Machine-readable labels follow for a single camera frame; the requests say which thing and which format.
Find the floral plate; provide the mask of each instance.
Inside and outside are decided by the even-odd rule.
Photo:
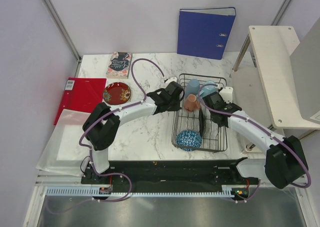
[[[126,103],[130,97],[130,87],[122,82],[114,82],[109,84],[103,92],[104,101],[113,106]]]

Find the white wall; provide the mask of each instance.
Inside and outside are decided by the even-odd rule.
[[[239,51],[250,25],[270,25],[283,0],[51,0],[83,54],[176,52],[181,8],[235,7],[226,46]]]
[[[76,61],[41,0],[0,0],[0,226],[22,226]]]
[[[319,0],[293,0],[280,24],[293,26],[301,41],[320,17],[319,10]],[[286,135],[299,136],[303,132],[287,130]],[[308,190],[312,194],[316,213],[320,213],[320,134],[303,140],[301,143],[312,178],[312,184]]]

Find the red paper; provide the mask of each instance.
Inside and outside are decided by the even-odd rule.
[[[54,125],[57,124],[64,109],[91,113],[97,104],[103,101],[106,82],[106,78],[69,78]]]

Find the blue plate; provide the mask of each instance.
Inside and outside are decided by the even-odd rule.
[[[176,143],[180,146],[190,146],[194,148],[199,148],[202,144],[202,138],[198,132],[194,130],[183,130],[176,137]],[[191,148],[181,148],[184,151],[195,151]]]

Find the marble table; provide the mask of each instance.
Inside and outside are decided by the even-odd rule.
[[[222,60],[198,58],[176,53],[139,53],[133,54],[132,61],[146,58],[158,64],[166,78],[179,77],[182,73],[223,77],[231,86],[229,78],[239,52],[226,52]],[[84,55],[79,69],[79,78],[105,78],[110,54]],[[240,68],[253,68],[249,52],[241,62]],[[159,70],[147,61],[138,61],[134,65],[137,81],[148,93],[165,86]],[[131,75],[128,79],[108,79],[107,85],[113,82],[124,82],[132,91],[131,102],[141,100],[142,92]],[[113,144],[108,148],[109,160],[213,160],[238,159],[248,155],[241,153],[237,134],[227,130],[228,149],[224,152],[205,151],[187,152],[176,148],[171,143],[173,112],[135,119],[122,125]],[[249,154],[250,158],[263,158],[263,155]]]

